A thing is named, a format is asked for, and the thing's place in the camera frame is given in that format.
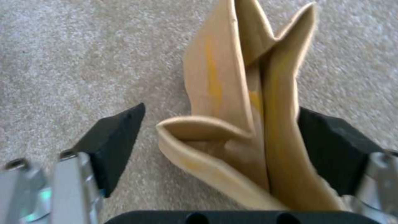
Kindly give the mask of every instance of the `beige carpet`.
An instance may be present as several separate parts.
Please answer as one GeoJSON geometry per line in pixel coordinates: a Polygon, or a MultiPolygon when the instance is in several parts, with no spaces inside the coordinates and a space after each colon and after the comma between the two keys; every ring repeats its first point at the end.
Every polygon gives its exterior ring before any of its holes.
{"type": "MultiPolygon", "coordinates": [[[[308,1],[261,0],[274,30],[308,1]]],[[[0,164],[51,173],[57,154],[100,118],[139,102],[147,114],[102,219],[137,209],[236,209],[173,166],[154,126],[189,114],[181,56],[212,0],[0,0],[0,164]]],[[[339,116],[398,149],[398,3],[320,0],[300,70],[302,106],[339,116]]]]}

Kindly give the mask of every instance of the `fabric fold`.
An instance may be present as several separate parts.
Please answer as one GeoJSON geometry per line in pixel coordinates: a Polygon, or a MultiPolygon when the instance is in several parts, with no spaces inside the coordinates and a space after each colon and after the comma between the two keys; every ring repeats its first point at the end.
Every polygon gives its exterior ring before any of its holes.
{"type": "Polygon", "coordinates": [[[315,22],[307,4],[274,36],[256,0],[220,0],[183,59],[192,116],[157,125],[162,153],[249,208],[343,210],[297,126],[296,76],[315,22]]]}

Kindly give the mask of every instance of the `screw hole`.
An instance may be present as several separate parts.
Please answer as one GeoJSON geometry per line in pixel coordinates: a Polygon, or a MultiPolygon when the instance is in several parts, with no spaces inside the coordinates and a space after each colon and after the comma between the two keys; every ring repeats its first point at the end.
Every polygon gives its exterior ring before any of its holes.
{"type": "Polygon", "coordinates": [[[188,215],[185,224],[209,224],[207,217],[200,213],[192,213],[188,215]]]}
{"type": "Polygon", "coordinates": [[[282,213],[276,218],[276,224],[301,224],[301,222],[289,213],[282,213]]]}

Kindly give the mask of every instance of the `beige napkin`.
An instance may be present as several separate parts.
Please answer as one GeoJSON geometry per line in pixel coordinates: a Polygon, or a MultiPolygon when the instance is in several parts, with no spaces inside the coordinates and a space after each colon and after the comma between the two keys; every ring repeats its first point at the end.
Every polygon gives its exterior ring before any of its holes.
{"type": "Polygon", "coordinates": [[[220,0],[184,56],[192,116],[157,125],[162,153],[249,208],[343,210],[296,121],[315,11],[304,6],[274,35],[256,0],[220,0]]]}

